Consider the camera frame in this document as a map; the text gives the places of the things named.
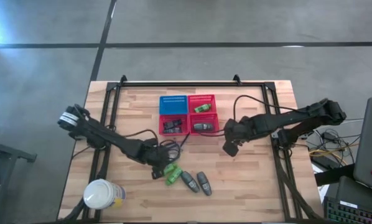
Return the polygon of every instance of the black floor stripe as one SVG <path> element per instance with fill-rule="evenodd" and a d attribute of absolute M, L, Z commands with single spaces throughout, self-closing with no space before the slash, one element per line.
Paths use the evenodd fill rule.
<path fill-rule="evenodd" d="M 99 44 L 0 44 L 0 49 L 90 49 Z"/>
<path fill-rule="evenodd" d="M 107 36 L 109 35 L 111 20 L 114 14 L 114 8 L 116 6 L 116 3 L 117 3 L 117 0 L 111 0 L 110 2 L 109 11 L 106 17 L 105 27 L 103 28 L 103 33 L 101 35 L 99 49 L 98 49 L 98 53 L 96 54 L 95 62 L 93 64 L 90 81 L 96 81 L 96 79 L 98 78 L 100 63 L 103 57 L 103 52 L 105 51 L 105 44 L 107 41 Z"/>
<path fill-rule="evenodd" d="M 215 48 L 215 47 L 372 47 L 372 42 L 201 42 L 201 43 L 113 43 L 112 49 L 156 48 Z"/>

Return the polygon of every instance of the green object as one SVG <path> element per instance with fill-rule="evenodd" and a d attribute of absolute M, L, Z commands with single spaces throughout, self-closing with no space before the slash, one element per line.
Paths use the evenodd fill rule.
<path fill-rule="evenodd" d="M 206 112 L 210 108 L 211 108 L 211 104 L 209 103 L 209 104 L 204 104 L 204 105 L 194 108 L 194 111 L 196 111 L 196 113 L 201 113 L 201 112 Z"/>
<path fill-rule="evenodd" d="M 171 175 L 168 176 L 165 184 L 166 185 L 171 185 L 173 184 L 178 177 L 182 174 L 182 169 L 180 167 L 176 167 L 175 170 L 171 173 Z"/>
<path fill-rule="evenodd" d="M 164 175 L 169 174 L 169 173 L 172 172 L 176 167 L 178 167 L 178 164 L 176 164 L 176 163 L 168 164 L 168 165 L 165 167 L 165 169 L 164 169 Z"/>

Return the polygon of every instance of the plastic container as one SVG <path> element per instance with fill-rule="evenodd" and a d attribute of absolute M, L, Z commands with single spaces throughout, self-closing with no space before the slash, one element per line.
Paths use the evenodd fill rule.
<path fill-rule="evenodd" d="M 182 120 L 182 124 L 179 126 L 182 129 L 181 133 L 164 133 L 164 123 L 169 121 L 175 121 L 177 119 Z M 160 115 L 159 119 L 159 134 L 163 136 L 181 136 L 186 135 L 190 131 L 188 126 L 187 114 L 175 114 L 175 115 Z"/>
<path fill-rule="evenodd" d="M 160 115 L 187 114 L 187 96 L 160 96 Z"/>
<path fill-rule="evenodd" d="M 213 125 L 213 130 L 211 132 L 219 130 L 219 120 L 216 113 L 196 113 L 189 115 L 189 128 L 191 135 L 200 135 L 198 131 L 193 129 L 193 125 L 197 123 L 211 123 Z"/>
<path fill-rule="evenodd" d="M 125 201 L 126 193 L 123 187 L 98 179 L 90 182 L 84 190 L 84 202 L 92 209 L 119 208 Z"/>
<path fill-rule="evenodd" d="M 189 95 L 187 101 L 189 114 L 216 113 L 215 95 Z M 211 104 L 211 108 L 201 113 L 194 111 L 194 108 L 204 104 Z"/>

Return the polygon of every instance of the red basket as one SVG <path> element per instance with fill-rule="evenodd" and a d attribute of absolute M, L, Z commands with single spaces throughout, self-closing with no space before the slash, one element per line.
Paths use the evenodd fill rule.
<path fill-rule="evenodd" d="M 187 96 L 189 114 L 216 113 L 215 95 L 189 95 Z M 196 113 L 194 108 L 204 104 L 211 104 L 208 111 Z"/>
<path fill-rule="evenodd" d="M 177 119 L 182 120 L 182 124 L 179 126 L 182 129 L 182 132 L 181 133 L 164 133 L 164 123 L 169 122 L 169 121 L 175 121 Z M 180 135 L 186 135 L 189 132 L 187 114 L 160 115 L 159 123 L 160 123 L 159 134 L 163 136 L 180 136 Z"/>
<path fill-rule="evenodd" d="M 195 113 L 189 115 L 189 128 L 191 135 L 200 135 L 196 130 L 193 129 L 193 125 L 197 123 L 211 123 L 213 125 L 213 131 L 219 130 L 218 115 L 216 113 Z"/>

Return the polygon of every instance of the plastic basket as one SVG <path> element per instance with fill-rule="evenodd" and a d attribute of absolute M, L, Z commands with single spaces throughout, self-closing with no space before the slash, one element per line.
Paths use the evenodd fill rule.
<path fill-rule="evenodd" d="M 187 96 L 160 96 L 160 115 L 187 114 Z"/>
<path fill-rule="evenodd" d="M 211 132 L 219 130 L 218 115 L 216 113 L 195 113 L 189 115 L 189 128 L 191 135 L 200 135 L 198 131 L 193 129 L 193 125 L 197 123 L 211 123 L 213 130 Z"/>
<path fill-rule="evenodd" d="M 201 114 L 201 113 L 216 113 L 215 95 L 189 95 L 188 101 L 188 112 L 190 114 Z M 211 108 L 208 111 L 196 113 L 194 108 L 204 104 L 211 104 Z"/>
<path fill-rule="evenodd" d="M 177 119 L 182 120 L 182 124 L 178 127 L 182 129 L 181 133 L 164 133 L 164 123 L 169 121 L 175 121 Z M 159 119 L 159 134 L 163 136 L 180 136 L 186 135 L 190 131 L 189 121 L 187 114 L 175 114 L 175 115 L 160 115 Z"/>

